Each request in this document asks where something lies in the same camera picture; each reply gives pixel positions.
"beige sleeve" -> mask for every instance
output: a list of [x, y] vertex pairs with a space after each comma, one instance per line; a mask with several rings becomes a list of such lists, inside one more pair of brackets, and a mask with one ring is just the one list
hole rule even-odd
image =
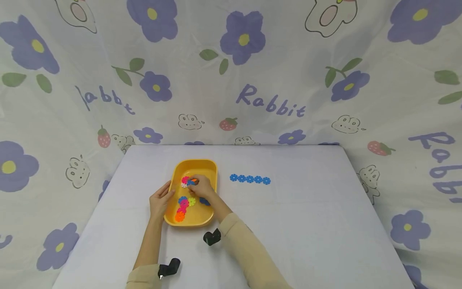
[[125, 289], [160, 289], [159, 264], [140, 266], [128, 275]]
[[291, 289], [254, 233], [232, 213], [218, 229], [225, 249], [233, 256], [252, 289]]

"fabric backdrop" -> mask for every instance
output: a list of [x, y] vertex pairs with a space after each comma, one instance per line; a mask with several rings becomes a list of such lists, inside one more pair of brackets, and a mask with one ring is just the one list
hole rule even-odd
[[415, 286], [460, 287], [459, 0], [0, 7], [0, 287], [51, 288], [134, 144], [340, 144]]

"yellow tray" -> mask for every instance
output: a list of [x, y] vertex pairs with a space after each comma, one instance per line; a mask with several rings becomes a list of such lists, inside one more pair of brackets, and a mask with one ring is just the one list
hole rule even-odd
[[[165, 210], [165, 221], [176, 227], [202, 227], [207, 225], [213, 217], [213, 209], [199, 202], [198, 196], [193, 196], [187, 188], [181, 187], [181, 180], [185, 177], [191, 177], [195, 174], [205, 175], [210, 179], [210, 184], [214, 191], [217, 191], [218, 170], [217, 165], [212, 160], [184, 160], [180, 162], [173, 172], [172, 182], [169, 190], [175, 189], [176, 192], [170, 199], [167, 210]], [[195, 198], [196, 203], [186, 208], [186, 214], [183, 221], [175, 219], [176, 211], [180, 208], [178, 199], [182, 196]]]

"strawberry print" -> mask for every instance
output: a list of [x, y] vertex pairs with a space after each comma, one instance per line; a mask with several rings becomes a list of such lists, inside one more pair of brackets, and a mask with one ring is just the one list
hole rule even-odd
[[378, 141], [369, 142], [367, 144], [367, 149], [375, 154], [383, 155], [383, 156], [390, 155], [392, 151], [394, 152], [396, 151], [392, 148], [387, 147], [383, 142], [378, 142]]
[[237, 117], [236, 118], [229, 118], [229, 117], [225, 118], [224, 120], [220, 122], [220, 128], [226, 131], [235, 129], [237, 126], [236, 119]]
[[107, 148], [111, 144], [111, 136], [103, 126], [101, 126], [101, 129], [98, 131], [98, 143], [102, 148]]

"yellow-green snowflake piece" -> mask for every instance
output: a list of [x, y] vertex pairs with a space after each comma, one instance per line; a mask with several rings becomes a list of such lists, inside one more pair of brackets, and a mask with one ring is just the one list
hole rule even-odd
[[189, 206], [192, 207], [196, 204], [196, 198], [188, 198], [188, 201], [189, 201]]

